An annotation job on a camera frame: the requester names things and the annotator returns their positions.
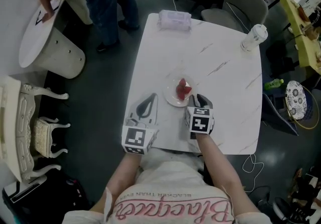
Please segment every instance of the black shoe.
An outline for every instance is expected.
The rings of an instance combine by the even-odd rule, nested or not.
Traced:
[[[119,25],[119,27],[120,27],[121,29],[125,29],[125,30],[127,30],[127,31],[135,31],[135,30],[139,29],[139,25],[138,25],[137,27],[130,27],[130,26],[128,26],[128,25],[126,24],[125,21],[119,21],[119,22],[118,22],[118,25]]]
[[[104,43],[101,43],[99,46],[96,47],[96,51],[98,53],[102,53],[102,52],[107,51],[108,49],[113,48],[114,46],[116,46],[118,44],[119,44],[119,39],[117,39],[117,41],[111,45],[104,45]]]

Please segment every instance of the plate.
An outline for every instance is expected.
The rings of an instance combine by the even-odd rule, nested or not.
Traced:
[[[303,87],[297,81],[290,81],[286,86],[288,110],[296,120],[303,119],[306,113],[306,98]]]
[[[176,94],[176,87],[179,84],[180,80],[184,78],[186,80],[186,86],[190,86],[192,88],[191,92],[185,95],[185,100],[181,101],[178,99]],[[165,96],[166,101],[175,106],[175,107],[186,107],[189,103],[190,95],[197,94],[197,86],[194,83],[193,79],[184,74],[176,74],[171,75],[165,80],[163,94]]]

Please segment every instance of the dark blue fabric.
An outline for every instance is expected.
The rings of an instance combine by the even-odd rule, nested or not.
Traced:
[[[130,27],[138,27],[138,9],[135,0],[86,0],[90,18],[98,29],[105,45],[118,39],[117,3],[121,6],[125,22]]]

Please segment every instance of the red fruit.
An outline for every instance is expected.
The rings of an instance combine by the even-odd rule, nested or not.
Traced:
[[[185,87],[184,87],[184,94],[190,93],[191,90],[192,90],[192,88],[191,88],[190,86],[185,86]]]
[[[184,93],[184,87],[182,85],[178,85],[176,87],[176,93]]]
[[[186,80],[182,78],[179,82],[179,85],[186,86]]]
[[[177,97],[179,98],[179,100],[184,101],[184,100],[185,100],[185,94],[184,94],[184,92],[177,93]]]

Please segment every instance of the bottle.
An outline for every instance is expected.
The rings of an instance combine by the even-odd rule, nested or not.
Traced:
[[[264,84],[264,89],[265,90],[270,90],[273,88],[278,88],[280,87],[282,84],[284,83],[283,79],[278,79],[276,78],[275,80],[271,81],[271,82],[267,82]]]
[[[241,48],[245,52],[252,51],[267,39],[267,30],[264,25],[256,24],[241,42]]]

